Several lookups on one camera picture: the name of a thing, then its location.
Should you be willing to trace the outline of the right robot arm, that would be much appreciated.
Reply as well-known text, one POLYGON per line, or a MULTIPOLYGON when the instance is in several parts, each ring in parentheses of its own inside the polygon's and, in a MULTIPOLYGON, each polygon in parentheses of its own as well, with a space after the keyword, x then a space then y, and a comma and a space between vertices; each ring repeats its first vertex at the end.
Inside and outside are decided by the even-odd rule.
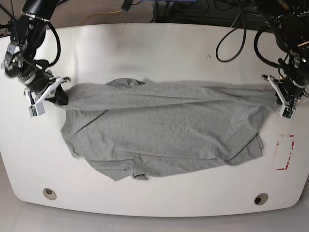
POLYGON ((30 94, 42 95, 56 78, 49 71, 61 55, 58 33, 51 24, 51 17, 58 6, 57 0, 28 0, 21 16, 12 18, 10 43, 2 63, 2 69, 9 78, 18 78, 30 94), (56 39, 56 57, 52 62, 35 59, 37 49, 42 45, 46 30, 50 29, 56 39))

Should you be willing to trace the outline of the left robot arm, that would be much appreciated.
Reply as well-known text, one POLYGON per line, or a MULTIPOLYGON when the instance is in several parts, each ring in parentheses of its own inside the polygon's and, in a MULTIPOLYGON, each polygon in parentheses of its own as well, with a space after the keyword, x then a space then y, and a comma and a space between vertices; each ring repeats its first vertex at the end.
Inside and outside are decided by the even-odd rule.
POLYGON ((309 85, 309 2, 255 0, 253 3, 266 21, 254 38, 254 51, 265 64, 284 72, 284 77, 278 81, 280 94, 288 107, 294 108, 309 85), (267 29, 275 35, 276 43, 286 53, 288 61, 280 58, 275 63, 260 54, 258 40, 267 29))

